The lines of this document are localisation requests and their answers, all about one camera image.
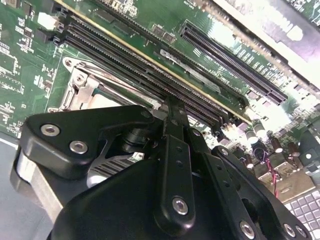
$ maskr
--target pcie slot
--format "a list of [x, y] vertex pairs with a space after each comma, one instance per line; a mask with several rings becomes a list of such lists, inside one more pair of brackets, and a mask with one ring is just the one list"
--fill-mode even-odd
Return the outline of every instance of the pcie slot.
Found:
[[170, 46], [167, 42], [162, 41], [160, 38], [155, 36], [152, 32], [150, 32], [148, 29], [144, 28], [143, 26], [137, 24], [132, 19], [130, 19], [128, 16], [116, 11], [112, 8], [112, 6], [108, 3], [106, 3], [104, 0], [89, 0], [92, 3], [95, 3], [99, 9], [104, 10], [108, 14], [112, 15], [115, 19], [118, 21], [124, 23], [129, 28], [137, 32], [142, 37], [146, 38], [147, 40], [155, 43], [157, 46], [165, 49], [167, 52], [178, 58], [181, 62], [188, 65], [190, 68], [192, 68], [194, 71], [198, 72], [203, 77], [209, 79], [211, 82], [219, 86], [221, 89], [226, 91], [229, 95], [232, 95], [236, 101], [238, 101], [241, 104], [242, 108], [245, 108], [248, 104], [247, 99], [241, 95], [236, 90], [232, 89], [229, 85], [226, 85], [222, 81], [220, 81], [218, 78], [213, 76], [209, 73], [207, 69], [205, 69], [203, 66], [199, 65], [195, 61], [191, 60], [191, 58], [185, 56], [178, 50], [174, 49], [172, 46]]
[[185, 24], [180, 36], [276, 105], [280, 105], [288, 99], [287, 95], [281, 92], [264, 76], [252, 70], [250, 66], [246, 65], [231, 52], [225, 50], [221, 45], [210, 39], [189, 22]]
[[68, 29], [66, 42], [101, 65], [109, 66], [110, 69], [117, 70], [118, 74], [125, 75], [131, 81], [145, 85], [147, 91], [152, 91], [163, 100], [166, 98], [164, 91], [178, 97], [187, 105], [187, 111], [191, 115], [209, 126], [220, 123], [222, 116], [224, 119], [228, 117], [226, 113], [208, 105], [190, 90], [181, 88], [172, 79], [155, 71], [154, 67], [145, 64], [138, 57], [129, 55], [128, 52], [111, 44], [107, 39], [103, 39], [102, 33], [97, 34], [73, 22]]

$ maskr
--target dimm slot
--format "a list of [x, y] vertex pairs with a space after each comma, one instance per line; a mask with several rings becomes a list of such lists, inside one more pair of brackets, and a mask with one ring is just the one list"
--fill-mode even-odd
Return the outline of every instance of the dimm slot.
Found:
[[163, 91], [159, 91], [159, 88], [155, 86], [155, 84], [151, 84], [153, 85], [153, 87], [150, 87], [150, 83], [157, 83], [161, 86], [161, 88], [166, 89], [166, 91], [171, 95], [183, 100], [187, 104], [187, 111], [190, 112], [193, 117], [196, 117], [198, 120], [202, 121], [205, 124], [209, 124], [209, 126], [219, 124], [221, 118], [220, 116], [224, 115], [223, 112], [219, 112], [217, 109], [208, 106], [208, 104], [205, 103], [202, 99], [197, 99], [197, 97], [190, 92], [188, 93], [185, 90], [181, 91], [181, 88], [179, 88], [178, 86], [175, 86], [174, 88], [173, 86], [175, 84], [171, 79], [166, 79], [164, 75], [155, 76], [154, 69], [151, 68], [147, 70], [149, 66], [143, 67], [141, 65], [142, 63], [138, 63], [136, 59], [134, 59], [134, 61], [130, 61], [130, 59], [132, 59], [132, 56], [125, 55], [125, 52], [121, 52], [119, 51], [119, 49], [118, 51], [115, 51], [116, 49], [114, 47], [108, 47], [107, 41], [101, 41], [99, 36], [95, 36], [93, 32], [89, 32], [87, 29], [80, 29], [80, 25], [73, 23], [72, 27], [70, 27], [70, 29], [68, 30], [70, 34], [66, 36], [66, 41], [70, 45], [88, 54], [90, 57], [95, 59], [95, 61], [98, 60], [103, 66], [109, 63], [109, 66], [111, 66], [111, 68], [114, 69], [116, 67], [118, 71], [126, 73], [127, 77], [129, 77], [129, 79], [131, 80], [134, 76], [134, 78], [139, 83], [147, 83], [146, 86], [149, 85], [147, 87], [148, 90], [152, 90], [153, 92], [156, 90], [156, 93], [158, 95], [162, 94], [161, 98], [165, 99], [166, 96], [163, 95]]

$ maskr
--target electrolytic capacitor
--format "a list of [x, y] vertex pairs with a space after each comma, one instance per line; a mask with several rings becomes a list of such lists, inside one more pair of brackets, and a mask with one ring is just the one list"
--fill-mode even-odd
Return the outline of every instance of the electrolytic capacitor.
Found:
[[248, 142], [252, 145], [252, 144], [256, 144], [258, 142], [258, 138], [256, 133], [253, 130], [248, 130], [245, 132], [245, 136], [246, 139], [248, 140]]
[[261, 122], [256, 123], [253, 126], [253, 129], [254, 129], [255, 134], [257, 135], [258, 138], [263, 138], [267, 134], [267, 132]]
[[279, 154], [279, 153], [283, 152], [284, 149], [282, 148], [281, 143], [278, 138], [276, 138], [276, 137], [271, 138], [270, 143], [271, 143], [275, 153]]
[[250, 154], [245, 154], [245, 155], [244, 155], [243, 164], [244, 164], [248, 169], [253, 169], [253, 168], [254, 168], [254, 164], [253, 164], [253, 162], [252, 162], [252, 158], [251, 158]]
[[287, 144], [287, 147], [288, 147], [288, 151], [289, 151], [290, 156], [292, 156], [292, 157], [299, 157], [300, 156], [298, 146], [294, 142], [289, 142]]

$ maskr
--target screw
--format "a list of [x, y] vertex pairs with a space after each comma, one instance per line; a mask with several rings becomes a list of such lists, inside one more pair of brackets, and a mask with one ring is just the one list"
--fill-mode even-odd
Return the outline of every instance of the screw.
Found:
[[200, 136], [200, 132], [199, 132], [198, 130], [193, 129], [192, 131], [193, 131], [193, 134], [194, 134], [194, 135], [196, 135], [196, 136], [198, 136], [198, 137]]
[[295, 228], [304, 238], [307, 238], [306, 232], [300, 226], [296, 225]]
[[42, 125], [40, 130], [43, 135], [46, 135], [49, 137], [55, 137], [55, 136], [59, 135], [59, 133], [60, 133], [59, 127], [57, 127], [56, 125], [53, 125], [53, 124]]
[[228, 155], [229, 155], [228, 151], [227, 151], [227, 150], [225, 150], [224, 148], [222, 148], [222, 149], [221, 149], [221, 152], [223, 153], [223, 155], [226, 155], [226, 156], [228, 156]]
[[85, 154], [88, 151], [88, 146], [83, 141], [72, 141], [69, 147], [76, 154]]
[[180, 197], [175, 197], [172, 200], [173, 209], [180, 215], [186, 215], [188, 213], [188, 205]]
[[150, 116], [150, 113], [149, 113], [148, 111], [142, 111], [142, 112], [141, 112], [141, 115], [144, 116], [144, 117], [146, 117], [147, 119], [151, 117], [151, 116]]
[[70, 61], [69, 59], [65, 60], [65, 65], [67, 65], [68, 67], [71, 67], [72, 61]]
[[241, 228], [241, 231], [244, 233], [244, 235], [248, 239], [254, 239], [255, 238], [255, 232], [252, 229], [252, 227], [249, 225], [249, 223], [247, 223], [246, 221], [242, 220], [240, 222], [240, 228]]
[[283, 224], [284, 229], [286, 231], [287, 234], [289, 234], [291, 237], [295, 238], [296, 237], [296, 233], [295, 231], [292, 229], [291, 226], [289, 226], [288, 224]]

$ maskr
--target green circuit board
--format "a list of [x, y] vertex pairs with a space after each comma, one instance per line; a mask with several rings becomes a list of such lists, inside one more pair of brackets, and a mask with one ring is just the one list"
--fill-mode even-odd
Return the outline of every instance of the green circuit board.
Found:
[[[190, 76], [184, 73], [184, 69], [180, 65], [173, 64], [170, 59], [166, 59], [159, 54], [160, 50], [156, 44], [147, 41], [144, 37], [133, 31], [127, 32], [119, 28], [117, 21], [106, 17], [93, 3], [94, 1], [55, 1], [77, 13], [77, 15], [80, 15], [86, 21], [90, 21], [97, 28], [117, 39], [117, 41], [126, 43], [132, 49], [148, 56], [151, 60], [164, 66], [169, 71], [182, 76], [189, 82], [191, 81]], [[162, 36], [160, 37], [162, 41], [169, 43], [186, 57], [205, 67], [210, 74], [217, 77], [221, 82], [247, 96], [254, 112], [253, 119], [260, 119], [265, 129], [277, 133], [277, 137], [281, 138], [283, 136], [285, 142], [299, 139], [299, 130], [319, 115], [319, 112], [315, 108], [319, 104], [319, 101], [314, 96], [304, 89], [297, 88], [297, 82], [286, 77], [262, 55], [245, 45], [241, 39], [235, 37], [226, 26], [213, 16], [196, 7], [192, 0], [106, 0], [105, 2], [110, 3], [112, 8], [132, 19], [146, 31]], [[300, 8], [300, 11], [312, 22], [315, 22], [314, 18], [316, 16], [313, 14], [313, 10], [315, 9], [317, 13], [320, 9], [319, 6], [314, 6], [311, 2], [305, 2], [303, 6], [304, 9]], [[180, 31], [186, 21], [224, 45], [234, 55], [265, 76], [266, 79], [279, 87], [288, 96], [288, 100], [280, 106], [266, 103], [264, 97], [260, 97], [254, 90], [250, 90], [241, 80], [182, 39]], [[220, 100], [221, 103], [230, 107], [238, 114], [243, 114], [243, 109], [237, 109], [235, 103], [230, 102], [230, 99], [219, 98], [220, 96], [217, 95], [217, 92], [213, 89], [208, 89], [208, 86], [204, 89], [203, 84], [201, 85], [200, 82], [196, 82], [194, 79], [192, 84], [213, 98]], [[209, 131], [209, 128], [203, 126], [202, 130]], [[212, 146], [217, 144], [211, 139], [211, 136], [208, 136], [207, 142], [212, 143], [210, 144]], [[236, 142], [233, 141], [228, 147], [232, 147]]]
[[0, 3], [0, 131], [16, 138], [26, 117], [60, 105], [70, 76], [63, 57], [81, 57], [35, 37], [41, 5], [29, 2], [30, 16]]
[[[115, 22], [108, 22], [91, 1], [64, 0], [63, 2], [70, 9], [110, 32], [118, 40], [128, 43], [169, 71], [188, 79], [205, 94], [211, 95], [234, 112], [245, 116], [245, 110], [239, 108], [239, 103], [234, 101], [232, 96], [218, 94], [212, 87], [201, 84], [195, 78], [190, 78], [190, 75], [186, 74], [180, 66], [160, 56], [159, 49], [154, 43], [147, 41], [138, 34], [124, 32]], [[114, 5], [115, 8], [118, 8], [120, 12], [143, 26], [147, 31], [152, 33], [155, 33], [155, 29], [164, 31], [163, 41], [167, 41], [172, 47], [205, 67], [209, 73], [220, 79], [221, 82], [246, 95], [251, 108], [262, 120], [265, 128], [277, 132], [277, 136], [283, 142], [299, 139], [300, 132], [304, 127], [319, 115], [314, 108], [318, 102], [313, 96], [303, 89], [294, 89], [297, 85], [294, 81], [284, 76], [263, 56], [243, 44], [240, 39], [232, 36], [228, 28], [211, 15], [198, 9], [191, 0], [127, 0], [114, 2], [117, 3], [117, 5]], [[28, 3], [32, 5], [30, 16], [26, 15], [21, 5], [14, 8], [6, 5], [5, 0], [1, 1], [0, 8], [0, 128], [2, 132], [15, 137], [19, 137], [20, 127], [27, 116], [43, 113], [49, 107], [60, 105], [70, 76], [70, 72], [62, 65], [63, 57], [71, 56], [87, 59], [67, 44], [56, 47], [37, 39], [34, 33], [37, 28], [42, 27], [37, 22], [38, 14], [44, 10], [42, 9], [42, 3], [37, 0], [30, 0]], [[300, 8], [300, 11], [311, 21], [316, 22], [315, 17], [318, 15], [319, 7], [314, 8], [312, 2], [305, 2], [303, 7], [303, 9]], [[179, 37], [180, 29], [186, 21], [191, 22], [204, 33], [229, 48], [238, 58], [263, 74], [288, 95], [288, 100], [278, 107], [273, 104], [266, 106], [263, 97], [250, 97], [247, 85]], [[28, 30], [31, 30], [31, 36], [26, 36]], [[208, 126], [193, 119], [191, 122], [200, 131], [210, 133]], [[206, 136], [206, 141], [211, 147], [217, 144], [210, 134]], [[232, 148], [237, 144], [237, 141], [232, 141], [226, 147]]]

